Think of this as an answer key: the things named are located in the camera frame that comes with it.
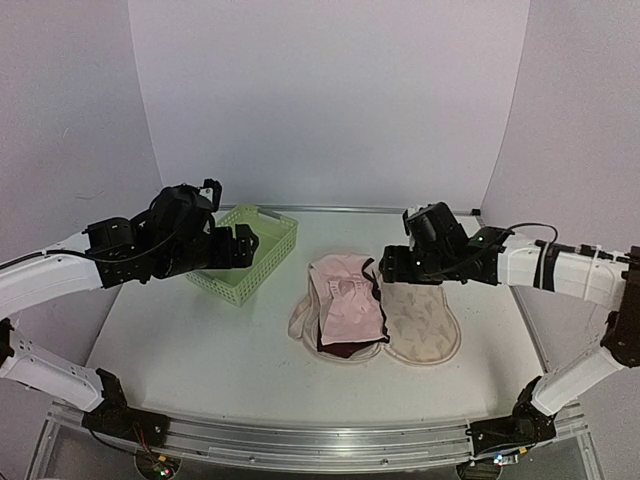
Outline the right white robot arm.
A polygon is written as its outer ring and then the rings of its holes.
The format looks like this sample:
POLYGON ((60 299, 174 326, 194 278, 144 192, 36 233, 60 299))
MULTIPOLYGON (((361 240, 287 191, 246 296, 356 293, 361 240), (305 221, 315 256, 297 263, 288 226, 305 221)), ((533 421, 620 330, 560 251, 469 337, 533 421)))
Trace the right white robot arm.
POLYGON ((540 430, 542 414, 608 376, 639 365, 639 249, 608 252, 517 234, 515 226, 483 226, 467 234, 446 203, 412 207, 403 214, 408 242, 389 245, 379 262, 387 283, 440 285, 477 282, 532 287, 579 298, 607 310, 606 331, 568 365, 534 381, 526 405, 509 414, 503 433, 524 443, 540 430))

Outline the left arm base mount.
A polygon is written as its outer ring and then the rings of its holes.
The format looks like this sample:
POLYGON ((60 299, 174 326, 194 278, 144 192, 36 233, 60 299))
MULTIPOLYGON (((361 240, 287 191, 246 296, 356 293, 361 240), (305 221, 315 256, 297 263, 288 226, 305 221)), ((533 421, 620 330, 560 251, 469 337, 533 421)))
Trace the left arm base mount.
POLYGON ((101 402, 85 412, 82 426, 94 433, 113 438, 136 441, 147 447, 162 447, 169 428, 169 417, 128 404, 120 380, 112 373, 98 368, 102 382, 101 402))

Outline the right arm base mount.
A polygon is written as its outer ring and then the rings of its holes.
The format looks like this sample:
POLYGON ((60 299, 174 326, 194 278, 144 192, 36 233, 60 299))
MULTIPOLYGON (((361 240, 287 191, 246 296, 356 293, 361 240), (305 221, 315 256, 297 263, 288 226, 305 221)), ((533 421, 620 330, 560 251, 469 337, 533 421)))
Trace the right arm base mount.
POLYGON ((545 415, 530 401, 517 403, 508 416, 472 422, 465 434, 473 457, 510 453, 529 448, 556 436, 555 414, 545 415))

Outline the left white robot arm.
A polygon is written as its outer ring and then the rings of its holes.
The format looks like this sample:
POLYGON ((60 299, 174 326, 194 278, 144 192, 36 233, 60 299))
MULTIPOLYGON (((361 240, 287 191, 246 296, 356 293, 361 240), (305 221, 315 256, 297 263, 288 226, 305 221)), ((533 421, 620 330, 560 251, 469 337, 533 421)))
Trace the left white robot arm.
POLYGON ((69 294, 141 284, 197 270, 246 269, 259 238, 247 224, 219 226, 222 186, 165 187, 131 219, 112 217, 50 247, 1 266, 1 376, 59 398, 84 412, 114 437, 134 428, 126 398, 109 393, 117 377, 87 369, 34 344, 11 315, 69 294))

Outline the floral mesh laundry bag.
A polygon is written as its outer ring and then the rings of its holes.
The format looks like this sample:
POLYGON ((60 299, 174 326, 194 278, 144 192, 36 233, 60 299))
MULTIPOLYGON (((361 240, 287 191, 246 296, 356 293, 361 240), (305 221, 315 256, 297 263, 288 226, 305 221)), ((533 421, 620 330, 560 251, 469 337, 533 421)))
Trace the floral mesh laundry bag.
POLYGON ((443 288, 385 283, 375 259, 356 254, 309 264, 288 336, 326 361, 364 363, 384 352, 424 367, 451 360, 462 340, 443 288))

